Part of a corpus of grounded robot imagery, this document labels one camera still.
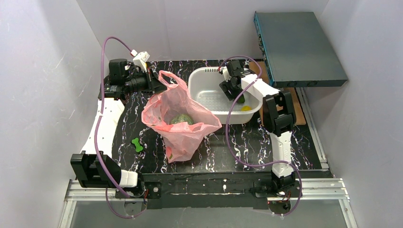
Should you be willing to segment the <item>pink plastic bag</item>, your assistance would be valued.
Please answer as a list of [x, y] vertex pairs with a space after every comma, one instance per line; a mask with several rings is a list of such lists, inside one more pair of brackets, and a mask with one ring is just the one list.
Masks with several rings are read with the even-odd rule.
[[167, 89], [151, 96], [142, 111], [142, 122], [163, 137], [169, 163], [188, 161], [204, 137], [222, 127], [221, 122], [191, 98], [184, 80], [163, 70], [157, 79]]

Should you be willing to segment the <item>green fake melon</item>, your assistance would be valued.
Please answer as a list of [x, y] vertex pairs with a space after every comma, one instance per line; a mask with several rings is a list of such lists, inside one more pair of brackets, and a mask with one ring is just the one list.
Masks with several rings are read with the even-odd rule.
[[187, 123], [188, 125], [193, 125], [194, 120], [188, 114], [179, 114], [175, 116], [171, 121], [170, 124], [179, 124], [179, 123]]

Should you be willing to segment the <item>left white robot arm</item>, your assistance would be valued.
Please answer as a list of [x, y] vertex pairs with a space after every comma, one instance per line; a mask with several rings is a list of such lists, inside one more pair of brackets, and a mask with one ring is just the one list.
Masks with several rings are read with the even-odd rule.
[[103, 79], [98, 95], [98, 108], [90, 135], [70, 164], [83, 188], [135, 188], [138, 173], [122, 170], [112, 160], [116, 128], [125, 104], [133, 93], [154, 94], [166, 89], [147, 61], [134, 58], [109, 61], [109, 74]]

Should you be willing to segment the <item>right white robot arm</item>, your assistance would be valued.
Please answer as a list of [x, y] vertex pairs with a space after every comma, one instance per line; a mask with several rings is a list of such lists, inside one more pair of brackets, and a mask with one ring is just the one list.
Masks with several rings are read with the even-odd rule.
[[291, 135], [297, 118], [291, 93], [271, 87], [260, 78], [260, 74], [244, 68], [237, 59], [221, 63], [218, 72], [224, 77], [220, 88], [233, 104], [245, 92], [262, 102], [262, 122], [270, 135], [273, 162], [271, 183], [258, 189], [274, 194], [285, 192], [296, 182], [296, 172], [291, 166]]

